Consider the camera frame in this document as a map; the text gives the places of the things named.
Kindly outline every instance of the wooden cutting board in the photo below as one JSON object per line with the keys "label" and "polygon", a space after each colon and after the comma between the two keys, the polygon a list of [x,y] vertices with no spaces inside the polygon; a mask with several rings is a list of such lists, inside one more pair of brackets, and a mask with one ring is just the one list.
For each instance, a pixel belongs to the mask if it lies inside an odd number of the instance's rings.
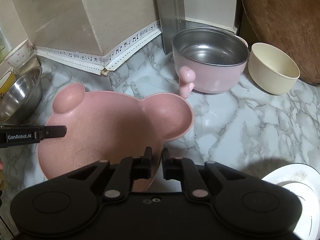
{"label": "wooden cutting board", "polygon": [[287,53],[300,79],[320,84],[320,0],[242,0],[260,42]]}

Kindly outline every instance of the bowl handle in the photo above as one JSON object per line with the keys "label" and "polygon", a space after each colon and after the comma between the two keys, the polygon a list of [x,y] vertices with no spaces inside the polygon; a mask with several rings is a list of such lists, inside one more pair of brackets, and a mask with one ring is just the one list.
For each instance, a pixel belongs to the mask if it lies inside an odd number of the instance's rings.
{"label": "bowl handle", "polygon": [[179,69],[179,94],[186,99],[189,93],[195,87],[193,81],[196,79],[196,73],[189,67],[183,66]]}

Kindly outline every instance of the pink plate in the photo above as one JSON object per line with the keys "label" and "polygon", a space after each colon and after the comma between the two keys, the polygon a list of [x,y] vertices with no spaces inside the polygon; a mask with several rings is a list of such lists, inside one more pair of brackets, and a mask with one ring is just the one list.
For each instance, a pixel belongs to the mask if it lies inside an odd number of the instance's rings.
{"label": "pink plate", "polygon": [[85,92],[79,83],[62,89],[52,109],[46,125],[65,125],[67,134],[38,144],[39,165],[47,179],[102,159],[114,164],[142,156],[150,146],[152,178],[135,181],[134,191],[152,183],[163,143],[182,137],[193,124],[192,108],[178,95],[159,93],[139,100],[113,91]]}

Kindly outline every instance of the stainless steel bowl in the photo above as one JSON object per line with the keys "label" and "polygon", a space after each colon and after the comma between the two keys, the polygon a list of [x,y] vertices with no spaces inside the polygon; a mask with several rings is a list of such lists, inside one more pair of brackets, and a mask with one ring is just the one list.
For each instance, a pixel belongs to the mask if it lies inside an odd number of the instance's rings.
{"label": "stainless steel bowl", "polygon": [[42,96],[42,67],[25,72],[8,90],[0,103],[0,124],[21,124],[38,106]]}
{"label": "stainless steel bowl", "polygon": [[247,46],[236,36],[215,28],[190,28],[172,38],[172,46],[185,57],[215,66],[234,66],[249,59]]}

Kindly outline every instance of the marble-patterned surface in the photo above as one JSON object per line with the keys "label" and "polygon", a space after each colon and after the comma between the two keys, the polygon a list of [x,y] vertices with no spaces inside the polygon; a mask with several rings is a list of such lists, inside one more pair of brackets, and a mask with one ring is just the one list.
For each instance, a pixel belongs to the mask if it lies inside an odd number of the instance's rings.
{"label": "marble-patterned surface", "polygon": [[[45,124],[51,101],[63,86],[81,82],[87,90],[115,90],[137,98],[158,92],[178,93],[172,55],[165,56],[157,38],[109,78],[91,76],[59,63],[43,60],[43,99],[29,122]],[[165,143],[172,156],[196,164],[215,160],[256,177],[287,163],[301,162],[320,171],[320,90],[297,81],[290,93],[270,95],[259,89],[247,71],[230,91],[212,95],[193,91],[187,101],[195,114],[192,129],[181,139]],[[13,227],[9,201],[20,190],[44,181],[35,145],[1,150],[8,188],[0,215]],[[149,190],[180,190],[176,181],[164,181],[159,169]]]}

